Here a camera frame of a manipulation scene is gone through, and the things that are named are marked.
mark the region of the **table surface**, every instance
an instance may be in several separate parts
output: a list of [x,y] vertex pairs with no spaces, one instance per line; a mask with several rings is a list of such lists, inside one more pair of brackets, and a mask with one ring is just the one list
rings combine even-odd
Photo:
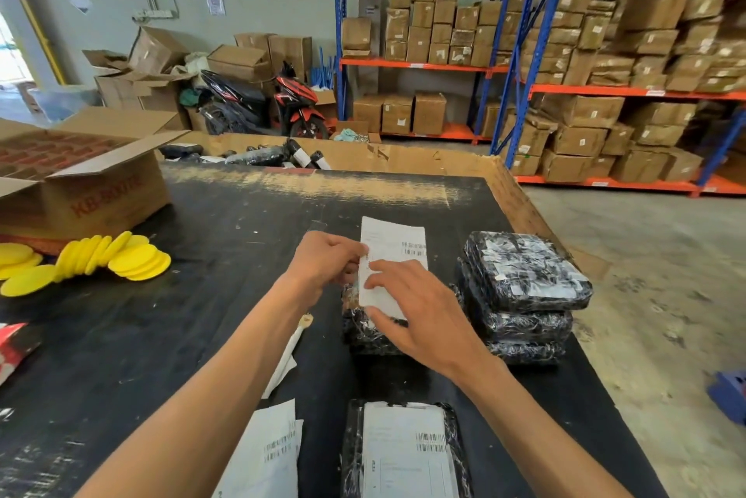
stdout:
[[[363,215],[424,226],[430,269],[444,282],[472,230],[510,230],[486,183],[455,176],[167,165],[173,205],[137,228],[168,252],[161,277],[107,270],[0,302],[0,321],[29,320],[42,347],[0,387],[0,496],[73,495],[88,476],[228,339],[284,270],[309,229],[359,238]],[[407,357],[351,357],[340,292],[329,288],[269,400],[295,399],[304,419],[299,493],[339,496],[352,398],[448,402],[456,410],[474,495],[533,496],[466,396]],[[557,367],[517,367],[539,404],[629,491],[666,496],[577,340]]]

